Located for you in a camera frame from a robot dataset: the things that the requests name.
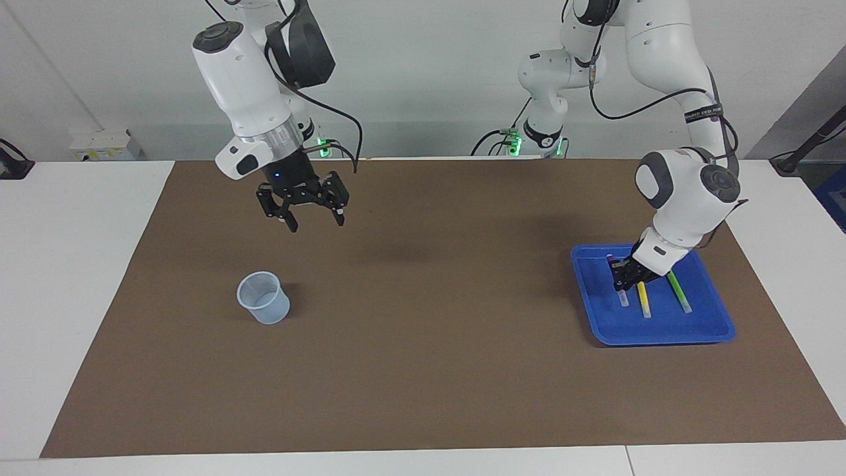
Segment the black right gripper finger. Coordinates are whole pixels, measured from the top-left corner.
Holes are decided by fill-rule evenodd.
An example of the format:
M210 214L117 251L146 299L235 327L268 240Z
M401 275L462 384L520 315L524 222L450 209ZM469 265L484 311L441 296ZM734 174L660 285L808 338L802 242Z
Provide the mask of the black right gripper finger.
M299 224L290 211L290 203L283 199L282 204L278 204L274 198L274 192L271 186L258 186L256 197L266 217L277 219L284 223L292 233L297 232Z
M350 201L350 193L338 172L330 171L319 181L318 204L329 209L339 227L344 226L344 209Z

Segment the purple pen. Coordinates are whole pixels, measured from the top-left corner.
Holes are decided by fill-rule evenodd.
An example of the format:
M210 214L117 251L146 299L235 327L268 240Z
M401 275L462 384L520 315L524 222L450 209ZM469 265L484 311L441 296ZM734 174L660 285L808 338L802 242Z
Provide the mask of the purple pen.
M609 265L609 259L610 259L610 257L614 257L614 256L613 256L613 255L611 255L611 254L607 254L607 255L605 256L605 259L607 260L607 264L608 264L608 265ZM626 292L616 292L616 290L615 290L615 293L617 294L617 298L619 298L619 303L622 305L622 307L628 307L628 306L630 305L630 303L629 303L629 299L628 299L628 296L627 296L627 293L626 293Z

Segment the green pen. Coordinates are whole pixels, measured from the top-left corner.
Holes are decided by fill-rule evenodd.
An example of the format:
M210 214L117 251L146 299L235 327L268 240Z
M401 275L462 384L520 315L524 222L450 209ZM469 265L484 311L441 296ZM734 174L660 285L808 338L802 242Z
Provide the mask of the green pen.
M683 312L684 313L692 313L692 311L693 311L692 306L690 305L689 300L688 300L687 296L685 295L685 292L683 291L683 288L682 288L679 280L677 279L677 276L674 273L674 271L670 270L667 273L666 278L668 280L668 283L670 284L671 289L673 290L673 294L674 294L675 298L677 299L680 306L682 307Z

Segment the blue plastic tray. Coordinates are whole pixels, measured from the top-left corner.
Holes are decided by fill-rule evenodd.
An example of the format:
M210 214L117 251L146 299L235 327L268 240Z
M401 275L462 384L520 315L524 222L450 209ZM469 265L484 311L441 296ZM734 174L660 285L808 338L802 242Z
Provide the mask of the blue plastic tray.
M623 307L613 288L607 256L622 259L632 244L583 244L570 259L593 335L608 346L710 344L734 340L736 329L719 293L696 252L680 260L673 271L691 305L686 313L667 278L646 284L652 316L644 317L637 289L627 292Z

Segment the translucent plastic cup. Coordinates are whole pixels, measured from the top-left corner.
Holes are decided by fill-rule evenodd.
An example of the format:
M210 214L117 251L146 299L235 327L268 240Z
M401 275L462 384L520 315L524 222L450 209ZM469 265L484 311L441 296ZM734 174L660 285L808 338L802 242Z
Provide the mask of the translucent plastic cup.
M286 317L291 301L284 292L278 277L267 271L258 271L241 280L236 290L238 304L245 308L258 323L274 325Z

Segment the brown table mat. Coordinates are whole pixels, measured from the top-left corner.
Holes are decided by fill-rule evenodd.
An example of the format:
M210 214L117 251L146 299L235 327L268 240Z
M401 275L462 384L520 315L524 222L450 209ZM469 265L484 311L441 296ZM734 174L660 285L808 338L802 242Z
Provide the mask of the brown table mat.
M371 161L266 219L262 176L176 163L42 457L846 439L732 232L701 251L737 334L610 348L569 253L637 238L634 160ZM275 274L263 325L236 290Z

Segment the blue box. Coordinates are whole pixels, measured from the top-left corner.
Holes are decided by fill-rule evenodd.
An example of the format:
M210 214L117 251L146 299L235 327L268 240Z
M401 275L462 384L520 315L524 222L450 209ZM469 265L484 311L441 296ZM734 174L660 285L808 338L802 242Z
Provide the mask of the blue box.
M813 189L814 196L846 234L846 165Z

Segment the black stand leg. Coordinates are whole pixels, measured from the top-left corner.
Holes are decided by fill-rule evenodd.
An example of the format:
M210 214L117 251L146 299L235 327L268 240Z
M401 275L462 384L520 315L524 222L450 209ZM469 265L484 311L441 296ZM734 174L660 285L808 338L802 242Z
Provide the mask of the black stand leg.
M838 111L828 118L812 136L810 136L800 147L786 153L776 154L767 160L779 176L800 177L798 166L801 160L805 159L819 145L825 144L831 139L837 138L846 132L846 104L840 106Z

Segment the black table clamp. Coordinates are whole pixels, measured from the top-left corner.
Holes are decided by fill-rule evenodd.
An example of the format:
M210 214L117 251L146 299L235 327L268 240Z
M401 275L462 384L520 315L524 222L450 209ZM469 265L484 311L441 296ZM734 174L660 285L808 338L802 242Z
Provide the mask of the black table clamp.
M35 163L11 142L0 138L0 180L23 180Z

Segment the white wall socket box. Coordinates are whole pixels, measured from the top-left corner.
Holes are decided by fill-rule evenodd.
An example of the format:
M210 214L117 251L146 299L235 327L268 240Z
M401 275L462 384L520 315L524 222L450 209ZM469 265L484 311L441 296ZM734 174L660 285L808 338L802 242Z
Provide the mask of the white wall socket box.
M87 161L139 161L144 153L127 129L103 130L88 136L75 136L70 143L76 160Z

